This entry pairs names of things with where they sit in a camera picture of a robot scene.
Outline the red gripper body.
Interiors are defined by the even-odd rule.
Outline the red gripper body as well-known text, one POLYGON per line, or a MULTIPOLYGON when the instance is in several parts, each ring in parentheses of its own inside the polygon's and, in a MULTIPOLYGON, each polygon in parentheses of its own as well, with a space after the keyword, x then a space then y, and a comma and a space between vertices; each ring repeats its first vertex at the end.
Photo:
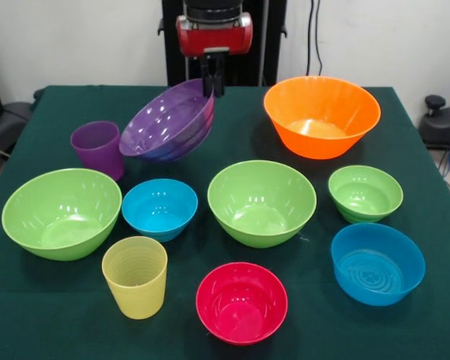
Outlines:
POLYGON ((232 22, 205 24, 191 22, 185 15, 175 21, 181 52, 187 57, 209 53, 245 54, 251 48, 253 22, 249 13, 242 13, 232 22))

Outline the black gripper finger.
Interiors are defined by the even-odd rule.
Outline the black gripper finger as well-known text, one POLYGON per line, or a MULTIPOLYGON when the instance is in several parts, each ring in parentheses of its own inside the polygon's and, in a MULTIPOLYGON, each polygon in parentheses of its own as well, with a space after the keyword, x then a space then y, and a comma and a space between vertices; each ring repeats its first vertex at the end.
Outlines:
POLYGON ((217 54, 214 73, 214 96, 220 98, 224 95, 224 55, 217 54))
POLYGON ((202 90, 204 94, 213 93, 213 78, 209 73, 209 60, 206 57, 201 58, 202 90))

